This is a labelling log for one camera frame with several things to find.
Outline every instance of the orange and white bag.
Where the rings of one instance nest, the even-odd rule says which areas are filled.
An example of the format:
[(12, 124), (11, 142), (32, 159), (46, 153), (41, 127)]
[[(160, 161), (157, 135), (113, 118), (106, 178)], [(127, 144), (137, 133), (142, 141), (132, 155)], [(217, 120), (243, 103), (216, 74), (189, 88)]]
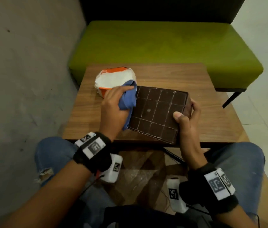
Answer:
[(97, 92), (104, 97), (105, 92), (115, 86), (121, 86), (129, 80), (136, 82), (136, 76), (132, 69), (118, 67), (102, 70), (95, 79), (95, 88)]

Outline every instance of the green cushion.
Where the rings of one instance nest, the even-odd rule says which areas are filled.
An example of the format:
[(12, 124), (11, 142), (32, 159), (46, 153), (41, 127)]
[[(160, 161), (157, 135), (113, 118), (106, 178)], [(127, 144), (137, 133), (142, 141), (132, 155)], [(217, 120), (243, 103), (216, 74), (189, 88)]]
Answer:
[(78, 84), (92, 63), (204, 63), (215, 88), (247, 88), (263, 72), (225, 23), (93, 21), (69, 63)]

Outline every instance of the dark brown tray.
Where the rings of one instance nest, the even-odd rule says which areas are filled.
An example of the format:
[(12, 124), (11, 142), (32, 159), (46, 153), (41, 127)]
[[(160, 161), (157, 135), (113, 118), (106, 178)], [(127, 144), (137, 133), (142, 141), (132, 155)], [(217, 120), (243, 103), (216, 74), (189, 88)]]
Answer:
[(173, 118), (175, 111), (191, 116), (192, 103), (188, 92), (137, 86), (136, 107), (133, 108), (128, 128), (175, 144), (179, 131), (178, 123)]

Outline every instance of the hand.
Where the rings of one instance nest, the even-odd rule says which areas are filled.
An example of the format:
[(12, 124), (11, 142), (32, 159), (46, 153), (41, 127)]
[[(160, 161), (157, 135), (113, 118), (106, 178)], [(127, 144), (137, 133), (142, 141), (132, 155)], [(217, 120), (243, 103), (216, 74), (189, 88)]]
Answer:
[(180, 126), (182, 157), (188, 162), (191, 169), (198, 169), (207, 164), (207, 160), (201, 151), (199, 143), (198, 121), (201, 114), (201, 107), (193, 99), (191, 101), (193, 103), (193, 113), (190, 119), (180, 112), (174, 112), (173, 117)]
[(120, 110), (118, 103), (124, 92), (134, 86), (117, 86), (107, 90), (101, 103), (99, 132), (113, 141), (124, 126), (129, 110)]

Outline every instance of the wrist strap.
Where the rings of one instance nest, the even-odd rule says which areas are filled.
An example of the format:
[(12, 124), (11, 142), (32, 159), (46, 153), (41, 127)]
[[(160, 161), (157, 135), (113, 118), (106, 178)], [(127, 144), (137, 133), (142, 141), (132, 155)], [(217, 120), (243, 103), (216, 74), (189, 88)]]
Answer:
[(186, 203), (202, 204), (212, 215), (230, 212), (238, 205), (231, 182), (212, 163), (190, 170), (188, 179), (179, 185), (180, 196)]
[(92, 173), (97, 170), (106, 171), (112, 164), (110, 156), (111, 140), (100, 132), (90, 132), (75, 142), (78, 150), (73, 159), (78, 164), (85, 165)]

